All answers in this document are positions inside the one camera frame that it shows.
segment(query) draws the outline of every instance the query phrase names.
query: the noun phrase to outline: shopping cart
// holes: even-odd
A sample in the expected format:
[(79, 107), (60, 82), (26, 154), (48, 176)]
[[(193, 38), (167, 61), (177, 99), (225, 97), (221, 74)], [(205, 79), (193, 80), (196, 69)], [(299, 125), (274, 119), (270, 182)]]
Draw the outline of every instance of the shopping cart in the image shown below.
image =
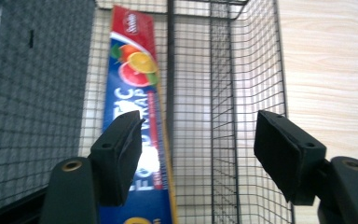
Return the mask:
[(0, 208), (101, 135), (113, 4), (155, 20), (180, 223), (294, 223), (253, 151), (286, 113), (275, 0), (0, 0)]

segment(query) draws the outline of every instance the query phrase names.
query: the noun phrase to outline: screw hole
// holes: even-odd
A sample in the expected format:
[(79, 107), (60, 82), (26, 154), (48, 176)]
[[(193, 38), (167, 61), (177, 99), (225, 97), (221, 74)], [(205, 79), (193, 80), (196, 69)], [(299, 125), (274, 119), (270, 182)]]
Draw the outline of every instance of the screw hole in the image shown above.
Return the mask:
[(78, 168), (80, 168), (80, 166), (82, 166), (81, 161), (68, 161), (63, 167), (62, 169), (65, 172), (71, 172), (74, 170), (77, 170)]
[(358, 171), (358, 162), (356, 161), (343, 161), (345, 165), (350, 167), (352, 170)]
[(307, 147), (315, 147), (315, 145), (313, 143), (307, 143), (305, 144)]
[(111, 147), (112, 146), (112, 144), (109, 144), (109, 143), (104, 143), (103, 144), (103, 148), (109, 148), (109, 147)]

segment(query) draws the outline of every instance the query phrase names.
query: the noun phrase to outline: fruit illustration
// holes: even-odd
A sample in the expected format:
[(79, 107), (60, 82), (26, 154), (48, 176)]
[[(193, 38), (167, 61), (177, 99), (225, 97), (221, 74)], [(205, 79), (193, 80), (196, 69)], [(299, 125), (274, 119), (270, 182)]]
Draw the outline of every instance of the fruit illustration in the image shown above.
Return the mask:
[(140, 73), (150, 74), (157, 72), (157, 66), (153, 59), (143, 52), (131, 54), (128, 57), (128, 63), (131, 68)]
[(123, 81), (134, 87), (146, 87), (155, 85), (158, 78), (155, 73), (145, 74), (134, 70), (130, 63), (123, 63), (118, 68), (118, 73)]
[(111, 48), (111, 56), (121, 63), (126, 63), (130, 55), (136, 52), (141, 52), (141, 51), (130, 44), (126, 44), (121, 47), (118, 44), (115, 44)]
[(128, 61), (128, 58), (130, 55), (132, 55), (135, 52), (141, 52), (133, 45), (123, 45), (120, 47), (122, 55), (121, 55), (121, 61), (126, 63)]

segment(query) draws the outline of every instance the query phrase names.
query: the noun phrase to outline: food wrap box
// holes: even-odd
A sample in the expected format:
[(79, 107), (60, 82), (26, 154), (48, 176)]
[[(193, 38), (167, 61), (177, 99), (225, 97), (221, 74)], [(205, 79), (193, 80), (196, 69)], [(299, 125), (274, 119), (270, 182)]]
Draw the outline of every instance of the food wrap box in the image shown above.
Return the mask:
[(103, 130), (119, 115), (139, 110), (143, 152), (121, 207), (101, 207), (102, 223), (177, 223), (169, 150), (158, 98), (153, 18), (113, 7)]

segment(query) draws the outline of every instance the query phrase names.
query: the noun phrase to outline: lemon slice illustration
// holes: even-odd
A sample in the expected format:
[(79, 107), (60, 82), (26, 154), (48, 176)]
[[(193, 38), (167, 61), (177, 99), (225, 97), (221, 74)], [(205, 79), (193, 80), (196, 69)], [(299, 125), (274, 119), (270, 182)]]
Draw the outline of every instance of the lemon slice illustration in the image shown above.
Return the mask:
[(131, 54), (128, 57), (128, 63), (132, 69), (140, 73), (155, 73), (158, 69), (153, 59), (143, 52)]

